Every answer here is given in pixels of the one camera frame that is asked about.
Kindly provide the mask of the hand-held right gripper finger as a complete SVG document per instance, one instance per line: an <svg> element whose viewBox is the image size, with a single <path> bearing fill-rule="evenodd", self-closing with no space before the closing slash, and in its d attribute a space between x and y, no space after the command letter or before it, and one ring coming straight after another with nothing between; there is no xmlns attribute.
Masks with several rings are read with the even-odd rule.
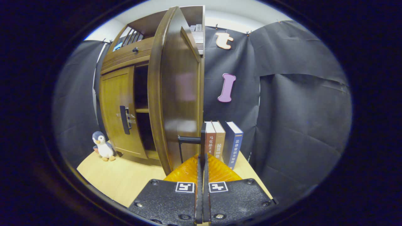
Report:
<svg viewBox="0 0 402 226"><path fill-rule="evenodd" d="M199 156L186 160L165 179L151 179L129 211L165 226L195 226L202 222Z"/></svg>
<svg viewBox="0 0 402 226"><path fill-rule="evenodd" d="M205 156L203 221L210 225L252 225L277 207L253 178L241 179L210 154Z"/></svg>

